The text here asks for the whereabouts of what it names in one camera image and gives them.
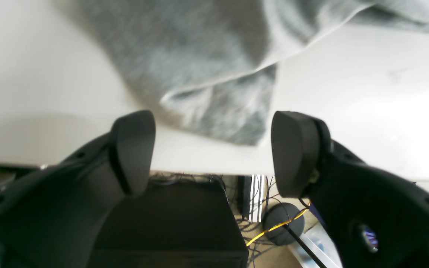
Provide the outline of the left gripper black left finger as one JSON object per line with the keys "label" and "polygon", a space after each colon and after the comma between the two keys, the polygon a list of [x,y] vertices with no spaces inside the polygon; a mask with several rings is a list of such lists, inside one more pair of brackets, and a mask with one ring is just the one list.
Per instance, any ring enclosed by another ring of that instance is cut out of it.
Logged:
{"label": "left gripper black left finger", "polygon": [[0,193],[0,268],[84,268],[112,210],[149,181],[154,115],[118,118],[61,163]]}

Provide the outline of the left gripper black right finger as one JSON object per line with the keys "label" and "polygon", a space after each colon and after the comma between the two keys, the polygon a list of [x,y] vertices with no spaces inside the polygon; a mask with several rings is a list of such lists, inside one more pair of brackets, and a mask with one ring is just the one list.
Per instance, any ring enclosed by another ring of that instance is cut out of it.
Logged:
{"label": "left gripper black right finger", "polygon": [[368,165],[306,114],[275,112],[271,146],[279,194],[310,200],[344,268],[429,268],[429,192]]}

